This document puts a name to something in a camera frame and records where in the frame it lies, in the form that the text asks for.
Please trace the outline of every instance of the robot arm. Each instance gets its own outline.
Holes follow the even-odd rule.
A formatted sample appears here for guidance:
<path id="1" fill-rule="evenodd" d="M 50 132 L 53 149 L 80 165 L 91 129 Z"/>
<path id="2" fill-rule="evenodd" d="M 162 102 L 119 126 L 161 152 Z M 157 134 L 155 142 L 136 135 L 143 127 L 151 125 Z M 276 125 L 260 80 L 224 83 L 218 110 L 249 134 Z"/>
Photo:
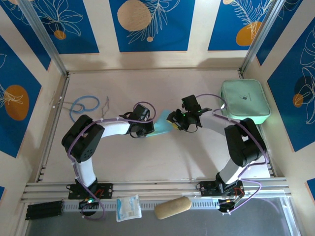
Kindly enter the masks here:
<path id="1" fill-rule="evenodd" d="M 175 128 L 187 131 L 189 126 L 193 124 L 197 127 L 214 130 L 226 137 L 231 159 L 217 173 L 216 181 L 212 185 L 212 192 L 213 195 L 218 195 L 230 191 L 231 188 L 239 184 L 239 176 L 242 171 L 251 162 L 258 160 L 262 153 L 244 130 L 236 124 L 231 125 L 228 119 L 216 116 L 211 109 L 202 109 L 194 95 L 183 98 L 182 107 L 185 109 L 185 112 L 177 109 L 167 118 L 169 122 L 173 123 Z M 266 151 L 265 143 L 253 120 L 247 118 L 239 122 L 250 131 L 264 151 Z"/>
<path id="2" fill-rule="evenodd" d="M 150 110 L 138 104 L 133 112 L 125 113 L 120 116 L 122 119 L 134 121 L 146 121 L 150 116 Z M 66 152 L 73 143 L 74 139 L 79 133 L 93 120 L 87 115 L 82 115 L 74 123 L 71 129 L 67 132 L 62 140 Z M 74 165 L 78 173 L 76 175 L 80 178 L 81 182 L 87 187 L 91 188 L 97 185 L 97 179 L 93 171 L 92 155 L 101 138 L 112 135 L 130 134 L 134 138 L 146 136 L 154 131 L 153 122 L 138 123 L 132 121 L 124 121 L 117 119 L 112 122 L 104 122 L 101 124 L 92 125 L 87 132 L 80 137 L 71 150 L 71 155 L 75 158 Z"/>

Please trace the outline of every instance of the wooden floor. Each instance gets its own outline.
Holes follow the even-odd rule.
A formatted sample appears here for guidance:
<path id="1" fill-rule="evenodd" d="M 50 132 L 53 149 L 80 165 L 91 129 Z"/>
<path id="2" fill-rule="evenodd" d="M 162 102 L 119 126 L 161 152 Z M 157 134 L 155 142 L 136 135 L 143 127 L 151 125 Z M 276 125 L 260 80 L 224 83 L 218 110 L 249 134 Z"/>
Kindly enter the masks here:
<path id="1" fill-rule="evenodd" d="M 151 102 L 157 118 L 163 110 L 181 107 L 181 99 L 191 94 L 219 94 L 224 80 L 238 79 L 237 71 L 211 70 L 134 70 L 77 73 L 70 77 L 65 101 L 73 102 L 83 95 L 94 95 L 103 106 L 106 96 L 110 111 L 105 118 L 132 111 L 139 101 Z M 201 106 L 212 109 L 219 101 L 212 97 L 198 100 Z M 83 103 L 94 107 L 93 100 Z M 94 119 L 101 117 L 101 109 L 88 113 Z M 69 112 L 63 109 L 43 177 L 45 182 L 73 181 L 71 162 L 61 140 L 72 126 Z M 229 154 L 224 136 L 207 129 L 196 133 L 173 130 L 170 133 L 133 139 L 116 135 L 102 139 L 93 156 L 94 172 L 98 180 L 146 181 L 214 178 L 227 161 Z M 244 177 L 269 177 L 267 166 L 251 168 Z"/>

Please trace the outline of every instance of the leaf drawing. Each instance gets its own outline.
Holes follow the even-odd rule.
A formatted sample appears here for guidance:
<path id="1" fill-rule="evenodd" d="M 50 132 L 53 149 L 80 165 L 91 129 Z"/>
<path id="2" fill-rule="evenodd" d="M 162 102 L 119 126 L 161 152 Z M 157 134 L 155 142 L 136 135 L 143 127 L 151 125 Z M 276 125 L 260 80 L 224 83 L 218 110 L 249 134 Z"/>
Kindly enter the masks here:
<path id="1" fill-rule="evenodd" d="M 127 36 L 130 38 L 128 44 L 140 39 L 141 41 L 151 37 L 152 39 L 158 34 L 160 30 L 163 30 L 163 25 L 167 25 L 167 12 L 173 10 L 180 3 L 180 0 L 176 0 L 176 3 L 170 7 L 170 3 L 173 0 L 145 0 L 143 3 L 148 8 L 151 14 L 151 21 L 147 27 L 138 31 L 129 31 Z"/>
<path id="2" fill-rule="evenodd" d="M 300 64 L 304 84 L 294 96 L 293 104 L 296 107 L 306 105 L 306 124 L 315 123 L 315 26 L 309 33 L 302 50 Z"/>
<path id="3" fill-rule="evenodd" d="M 284 19 L 284 13 L 286 11 L 294 11 L 298 5 L 300 0 L 286 0 L 285 3 L 282 6 L 282 9 L 280 10 L 278 16 L 282 20 Z"/>
<path id="4" fill-rule="evenodd" d="M 8 0 L 2 0 L 2 2 L 15 18 L 29 25 L 18 5 Z M 65 39 L 65 32 L 81 36 L 76 23 L 83 20 L 83 15 L 68 10 L 68 0 L 33 0 L 31 4 L 48 33 L 54 34 L 57 39 Z"/>
<path id="5" fill-rule="evenodd" d="M 234 7 L 236 16 L 241 18 L 243 25 L 248 26 L 251 30 L 251 39 L 258 31 L 257 25 L 259 20 L 267 13 L 273 0 L 266 0 L 265 3 L 260 0 L 256 8 L 252 5 L 252 0 L 232 0 L 230 5 Z"/>
<path id="6" fill-rule="evenodd" d="M 3 67 L 6 56 L 7 56 L 6 54 L 0 54 L 0 68 Z M 21 101 L 22 97 L 23 95 L 14 96 L 10 94 L 0 84 L 0 108 L 3 107 L 5 103 L 10 104 L 10 101 L 23 104 L 23 102 Z"/>

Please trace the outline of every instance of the white line drawing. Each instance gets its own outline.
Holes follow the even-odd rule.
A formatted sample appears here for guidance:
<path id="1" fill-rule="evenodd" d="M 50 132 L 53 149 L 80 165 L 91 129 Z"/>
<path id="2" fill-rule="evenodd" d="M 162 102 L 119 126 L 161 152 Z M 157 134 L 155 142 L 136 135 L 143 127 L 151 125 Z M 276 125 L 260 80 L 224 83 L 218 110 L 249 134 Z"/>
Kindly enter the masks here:
<path id="1" fill-rule="evenodd" d="M 0 54 L 0 69 L 5 63 L 6 54 Z M 0 84 L 0 108 L 4 106 L 4 104 L 10 104 L 10 102 L 16 102 L 19 104 L 23 104 L 23 101 L 21 101 L 23 95 L 21 96 L 14 96 L 10 93 L 8 93 Z"/>
<path id="2" fill-rule="evenodd" d="M 15 18 L 29 25 L 14 0 L 2 0 L 2 2 Z M 83 20 L 83 15 L 68 10 L 68 0 L 32 0 L 31 4 L 48 33 L 53 34 L 57 39 L 65 39 L 66 32 L 81 36 L 81 31 L 76 23 Z"/>
<path id="3" fill-rule="evenodd" d="M 282 9 L 280 10 L 280 12 L 278 14 L 279 18 L 281 18 L 283 20 L 284 19 L 284 13 L 286 11 L 294 11 L 299 2 L 300 2 L 300 0 L 286 0 L 282 6 Z"/>
<path id="4" fill-rule="evenodd" d="M 257 25 L 261 18 L 267 13 L 273 0 L 266 0 L 265 3 L 260 0 L 256 8 L 252 5 L 252 0 L 223 0 L 224 4 L 230 4 L 234 7 L 236 16 L 241 18 L 243 25 L 251 29 L 251 39 L 256 36 Z"/>
<path id="5" fill-rule="evenodd" d="M 170 12 L 178 6 L 181 0 L 127 0 L 118 10 L 118 19 L 124 29 L 124 22 L 130 21 L 132 18 L 133 27 L 136 30 L 128 30 L 130 38 L 128 44 L 140 39 L 141 41 L 147 40 L 152 42 L 154 37 L 163 30 L 163 25 L 168 24 L 167 12 Z M 127 10 L 125 8 L 134 8 L 134 16 L 126 18 L 122 13 Z"/>
<path id="6" fill-rule="evenodd" d="M 306 105 L 306 124 L 313 124 L 315 122 L 315 26 L 306 39 L 300 64 L 304 66 L 302 73 L 305 85 L 294 96 L 293 104 L 298 108 Z"/>

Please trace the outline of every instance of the mint green case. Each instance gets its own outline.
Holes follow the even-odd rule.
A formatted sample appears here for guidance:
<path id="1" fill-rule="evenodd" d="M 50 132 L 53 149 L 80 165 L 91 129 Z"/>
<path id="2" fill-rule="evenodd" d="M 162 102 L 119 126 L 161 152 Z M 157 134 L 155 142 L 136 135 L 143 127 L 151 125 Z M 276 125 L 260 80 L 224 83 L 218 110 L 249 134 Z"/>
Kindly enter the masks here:
<path id="1" fill-rule="evenodd" d="M 222 114 L 229 118 L 251 118 L 255 124 L 261 124 L 270 116 L 269 104 L 257 80 L 224 81 L 221 97 L 227 102 L 227 109 Z"/>

